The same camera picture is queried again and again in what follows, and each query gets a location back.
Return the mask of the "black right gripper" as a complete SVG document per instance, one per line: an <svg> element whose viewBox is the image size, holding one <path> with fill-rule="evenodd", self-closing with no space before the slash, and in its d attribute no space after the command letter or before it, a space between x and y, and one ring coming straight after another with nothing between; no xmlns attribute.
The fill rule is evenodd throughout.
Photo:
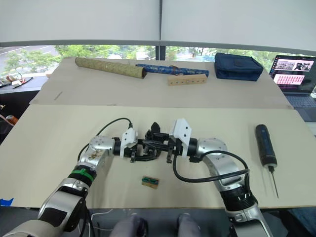
<svg viewBox="0 0 316 237"><path fill-rule="evenodd" d="M157 149L154 158L158 158L162 152L166 152L166 163L172 163L172 156L179 156L182 152L182 141L179 138L175 138L173 135L167 133L158 134L159 141L168 141L168 146L162 149Z"/></svg>

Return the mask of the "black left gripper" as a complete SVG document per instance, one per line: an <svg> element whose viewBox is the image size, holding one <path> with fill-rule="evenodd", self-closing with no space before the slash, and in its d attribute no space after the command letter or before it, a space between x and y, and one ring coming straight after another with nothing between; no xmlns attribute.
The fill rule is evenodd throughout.
<svg viewBox="0 0 316 237"><path fill-rule="evenodd" d="M158 151L158 152L155 152L155 153L152 153L152 154L139 155L139 154L137 154L138 145L142 145L142 146L158 146L160 144L161 144L161 142L160 141L156 141L156 140L139 139L138 140L138 144L135 144L132 147L126 147L124 149L124 157L125 158L131 158L130 159L131 163L135 163L137 161L147 162L147 161L155 160L155 159L157 159L160 156L161 151Z"/></svg>

